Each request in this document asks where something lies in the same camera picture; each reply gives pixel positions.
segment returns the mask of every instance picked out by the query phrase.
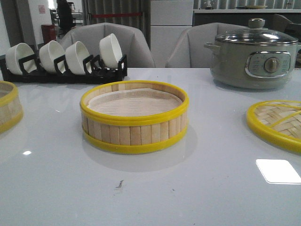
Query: lid knob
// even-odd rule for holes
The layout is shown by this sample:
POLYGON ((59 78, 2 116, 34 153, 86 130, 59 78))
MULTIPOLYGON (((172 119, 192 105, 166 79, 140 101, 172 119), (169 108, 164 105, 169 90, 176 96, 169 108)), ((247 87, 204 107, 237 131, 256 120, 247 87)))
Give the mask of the lid knob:
POLYGON ((265 24, 265 19, 261 18, 252 18, 249 19, 249 28, 263 28, 265 24))

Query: red trash bin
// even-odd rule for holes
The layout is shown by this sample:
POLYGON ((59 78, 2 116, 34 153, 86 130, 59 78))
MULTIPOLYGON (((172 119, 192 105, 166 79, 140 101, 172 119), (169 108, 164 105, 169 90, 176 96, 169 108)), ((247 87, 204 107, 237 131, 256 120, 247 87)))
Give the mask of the red trash bin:
POLYGON ((44 44, 47 44, 51 40, 56 40, 55 26, 53 24, 42 24, 41 28, 44 44))

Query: pot handle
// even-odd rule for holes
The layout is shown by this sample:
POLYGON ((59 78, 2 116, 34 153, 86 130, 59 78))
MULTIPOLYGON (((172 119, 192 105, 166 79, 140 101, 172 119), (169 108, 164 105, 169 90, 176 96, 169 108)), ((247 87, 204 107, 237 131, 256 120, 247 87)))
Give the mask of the pot handle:
POLYGON ((220 50, 221 50, 221 47, 220 46, 217 46, 217 45, 214 45, 213 43, 211 42, 206 42, 204 44, 204 47, 205 48, 208 48, 210 50, 212 50, 212 52, 214 52, 215 54, 219 54, 220 53, 220 50))

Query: person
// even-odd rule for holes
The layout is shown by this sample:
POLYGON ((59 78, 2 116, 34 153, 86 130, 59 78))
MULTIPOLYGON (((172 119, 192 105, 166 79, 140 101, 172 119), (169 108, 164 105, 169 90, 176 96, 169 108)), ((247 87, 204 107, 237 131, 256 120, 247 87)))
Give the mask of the person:
POLYGON ((60 28, 64 33, 67 33, 71 28, 75 26, 71 13, 71 8, 67 0, 56 0, 57 2, 57 13, 60 20, 60 28))

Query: yellow plastic rim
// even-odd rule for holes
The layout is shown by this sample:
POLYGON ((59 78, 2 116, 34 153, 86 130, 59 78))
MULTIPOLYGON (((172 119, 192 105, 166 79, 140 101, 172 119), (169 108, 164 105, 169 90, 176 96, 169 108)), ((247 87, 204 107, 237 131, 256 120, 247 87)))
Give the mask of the yellow plastic rim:
POLYGON ((12 87, 12 90, 7 93, 5 96, 0 98, 0 107, 7 105, 12 102, 18 96, 18 88, 13 83, 9 81, 0 81, 0 84, 6 84, 12 87))
POLYGON ((21 110, 14 118, 5 122, 0 126, 0 133, 9 130, 23 118, 23 110, 21 110))
POLYGON ((180 89, 177 86, 171 85, 169 83, 165 82, 159 82, 159 81, 145 81, 145 80, 134 80, 134 81, 118 81, 118 82, 112 82, 108 84, 104 84, 101 86, 97 86, 88 92, 86 92, 81 100, 80 100, 80 107, 82 110, 82 113, 87 116, 88 118, 101 122, 103 124, 108 124, 108 125, 115 125, 115 126, 145 126, 145 125, 151 125, 151 124, 157 124, 165 121, 172 120, 174 118, 177 118, 181 114, 187 111, 189 105, 189 98, 187 93, 180 89), (153 115, 148 115, 148 116, 137 116, 137 117, 123 117, 123 116, 112 116, 112 115, 107 115, 107 114, 102 114, 95 112, 91 109, 89 109, 85 104, 84 100, 86 99, 87 95, 89 95, 91 92, 94 92, 95 90, 98 90, 100 88, 108 87, 108 86, 113 86, 116 84, 126 84, 126 83, 152 83, 152 84, 160 84, 160 85, 165 85, 165 86, 170 86, 177 91, 181 92, 184 94, 185 99, 183 103, 178 106, 177 108, 168 111, 168 112, 163 112, 159 114, 153 114, 153 115))
POLYGON ((259 107, 261 105, 271 105, 269 103, 278 102, 278 101, 279 102, 300 103, 299 101, 288 101, 288 100, 272 100, 272 101, 264 101, 264 102, 256 103, 256 104, 252 105, 247 111, 247 116, 246 116, 247 124, 254 133, 256 133, 260 137, 264 138, 265 140, 267 140, 277 146, 280 146, 284 149, 287 149, 287 150, 290 150, 293 152, 297 152, 297 153, 301 153, 301 139, 285 135, 283 133, 275 131, 274 129, 262 124, 257 119, 257 117, 254 113, 254 111, 257 107, 259 107))
POLYGON ((114 153, 121 153, 121 154, 143 154, 143 153, 150 153, 162 150, 164 148, 170 147, 171 145, 177 143, 181 140, 187 132, 187 126, 177 135, 174 137, 147 145, 114 145, 110 143, 106 143, 100 140, 97 140, 91 137, 87 132, 84 130, 85 138, 94 146, 99 147, 104 150, 108 150, 114 153))

